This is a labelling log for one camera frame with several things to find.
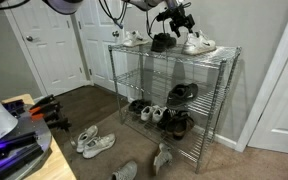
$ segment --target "wire shelf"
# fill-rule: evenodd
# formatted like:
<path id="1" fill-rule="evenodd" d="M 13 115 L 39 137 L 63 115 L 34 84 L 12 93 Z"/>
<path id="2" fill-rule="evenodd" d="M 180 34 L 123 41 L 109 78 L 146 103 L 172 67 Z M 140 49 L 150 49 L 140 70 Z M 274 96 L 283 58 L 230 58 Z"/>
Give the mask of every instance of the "wire shelf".
<path id="1" fill-rule="evenodd" d="M 128 87 L 140 90 L 148 95 L 162 99 L 163 102 L 166 102 L 168 92 L 173 88 L 172 87 L 172 77 L 158 71 L 143 69 L 142 73 L 148 73 L 152 76 L 150 86 L 148 89 L 143 88 L 145 84 L 141 84 L 140 75 L 141 71 L 139 69 L 130 71 L 128 73 L 122 74 L 117 77 L 117 82 Z M 224 86 L 221 86 L 218 91 L 218 96 L 214 111 L 212 110 L 212 102 L 214 97 L 214 86 L 198 82 L 194 80 L 187 80 L 187 83 L 195 83 L 198 85 L 198 97 L 190 103 L 187 103 L 184 107 L 197 112 L 199 114 L 208 116 L 209 114 L 214 113 L 221 105 L 222 101 L 225 99 L 226 90 Z"/>
<path id="2" fill-rule="evenodd" d="M 174 48 L 168 49 L 162 53 L 151 51 L 151 45 L 152 43 L 147 43 L 136 47 L 115 45 L 109 46 L 109 48 L 118 52 L 154 57 L 158 59 L 167 59 L 185 64 L 200 65 L 216 69 L 219 68 L 221 62 L 223 61 L 226 63 L 232 63 L 234 59 L 241 53 L 241 47 L 217 46 L 215 51 L 191 56 L 182 54 L 183 45 L 176 45 Z"/>
<path id="3" fill-rule="evenodd" d="M 198 162 L 199 156 L 201 154 L 201 147 L 203 144 L 204 129 L 196 126 L 189 131 L 185 137 L 180 140 L 174 140 L 173 137 L 168 136 L 164 130 L 157 127 L 152 121 L 144 122 L 141 120 L 140 116 L 136 116 L 133 113 L 124 110 L 125 124 L 149 138 L 155 143 L 164 142 L 170 146 L 173 150 L 179 152 L 189 160 L 193 162 Z M 212 133 L 209 133 L 209 136 L 205 142 L 205 151 L 209 144 L 212 142 Z"/>

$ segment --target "doorknob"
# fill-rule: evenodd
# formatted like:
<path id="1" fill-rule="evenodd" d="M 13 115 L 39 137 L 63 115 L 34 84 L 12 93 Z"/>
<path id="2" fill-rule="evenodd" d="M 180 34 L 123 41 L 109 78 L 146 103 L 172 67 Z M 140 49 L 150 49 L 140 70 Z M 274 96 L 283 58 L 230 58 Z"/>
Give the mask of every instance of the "doorknob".
<path id="1" fill-rule="evenodd" d="M 32 42 L 34 39 L 33 39 L 33 37 L 32 37 L 32 36 L 26 36 L 26 40 L 28 40 L 28 41 Z"/>
<path id="2" fill-rule="evenodd" d="M 119 37 L 120 36 L 120 33 L 118 31 L 115 31 L 115 32 L 112 32 L 112 35 L 114 37 Z"/>

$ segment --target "white door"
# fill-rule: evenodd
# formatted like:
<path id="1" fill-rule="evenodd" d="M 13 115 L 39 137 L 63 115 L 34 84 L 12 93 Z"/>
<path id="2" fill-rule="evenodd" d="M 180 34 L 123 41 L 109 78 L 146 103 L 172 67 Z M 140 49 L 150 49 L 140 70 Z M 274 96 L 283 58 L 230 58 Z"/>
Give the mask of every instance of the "white door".
<path id="1" fill-rule="evenodd" d="M 288 153 L 288 62 L 249 146 Z"/>
<path id="2" fill-rule="evenodd" d="M 22 0 L 10 0 L 17 4 Z M 86 84 L 70 16 L 43 1 L 30 1 L 12 10 L 23 40 L 48 94 L 58 95 Z"/>
<path id="3" fill-rule="evenodd" d="M 120 14 L 122 9 L 121 1 L 108 0 L 107 4 L 114 17 Z M 105 14 L 99 1 L 84 0 L 75 15 L 85 57 L 89 69 L 92 71 L 94 83 L 111 91 L 115 91 L 108 46 L 120 44 L 123 38 L 123 31 Z M 112 33 L 116 31 L 119 33 L 118 37 L 112 35 Z M 120 75 L 125 72 L 126 69 L 126 55 L 115 52 L 113 54 L 115 71 L 117 75 Z M 119 93 L 126 95 L 125 87 L 119 85 Z"/>

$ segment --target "white sneaker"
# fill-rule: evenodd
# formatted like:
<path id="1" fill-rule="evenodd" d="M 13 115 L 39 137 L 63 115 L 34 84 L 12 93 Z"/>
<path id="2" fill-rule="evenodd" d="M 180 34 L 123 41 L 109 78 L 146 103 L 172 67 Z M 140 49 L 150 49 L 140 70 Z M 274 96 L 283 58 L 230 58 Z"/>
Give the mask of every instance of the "white sneaker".
<path id="1" fill-rule="evenodd" d="M 163 118 L 163 113 L 166 109 L 166 107 L 155 109 L 155 111 L 153 112 L 152 122 L 158 123 Z"/>
<path id="2" fill-rule="evenodd" d="M 134 47 L 146 43 L 148 43 L 148 40 L 145 39 L 138 31 L 133 32 L 126 31 L 126 38 L 123 41 L 124 46 Z"/>
<path id="3" fill-rule="evenodd" d="M 84 151 L 85 144 L 89 140 L 91 140 L 93 137 L 95 137 L 97 132 L 98 132 L 98 128 L 97 128 L 97 126 L 94 125 L 94 126 L 91 126 L 90 128 L 88 128 L 85 132 L 81 133 L 77 139 L 76 151 L 78 153 L 82 153 Z"/>
<path id="4" fill-rule="evenodd" d="M 104 137 L 95 137 L 84 146 L 83 157 L 92 158 L 100 152 L 111 148 L 115 143 L 115 135 L 109 134 Z"/>
<path id="5" fill-rule="evenodd" d="M 200 30 L 196 33 L 189 33 L 183 46 L 182 53 L 188 55 L 197 55 L 216 49 L 215 41 L 209 40 L 208 37 Z"/>
<path id="6" fill-rule="evenodd" d="M 157 175 L 159 169 L 161 166 L 163 166 L 165 163 L 171 163 L 172 162 L 172 154 L 170 153 L 171 148 L 165 145 L 164 143 L 160 143 L 156 156 L 154 158 L 154 174 Z"/>
<path id="7" fill-rule="evenodd" d="M 113 173 L 113 180 L 133 180 L 137 173 L 137 164 L 128 162 L 125 166 Z"/>
<path id="8" fill-rule="evenodd" d="M 153 112 L 155 111 L 155 109 L 160 108 L 159 106 L 155 105 L 155 106 L 146 106 L 142 112 L 141 112 L 141 119 L 143 121 L 147 121 L 152 117 Z"/>

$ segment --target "gray wall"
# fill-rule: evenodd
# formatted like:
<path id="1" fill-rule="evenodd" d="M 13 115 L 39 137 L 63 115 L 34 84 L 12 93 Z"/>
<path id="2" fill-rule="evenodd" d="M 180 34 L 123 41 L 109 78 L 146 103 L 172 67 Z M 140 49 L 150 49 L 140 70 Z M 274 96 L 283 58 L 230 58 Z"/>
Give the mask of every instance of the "gray wall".
<path id="1" fill-rule="evenodd" d="M 186 9 L 196 22 L 194 30 L 203 30 L 219 46 L 242 46 L 238 71 L 219 124 L 219 134 L 237 141 L 261 87 L 267 69 L 288 21 L 288 0 L 191 1 Z M 163 6 L 149 12 L 152 20 Z M 134 6 L 125 19 L 126 30 L 140 30 L 146 35 L 145 13 Z M 162 31 L 156 23 L 153 32 Z M 184 42 L 185 33 L 178 40 Z"/>
<path id="2" fill-rule="evenodd" d="M 0 11 L 0 93 L 0 99 L 42 95 L 4 11 Z"/>

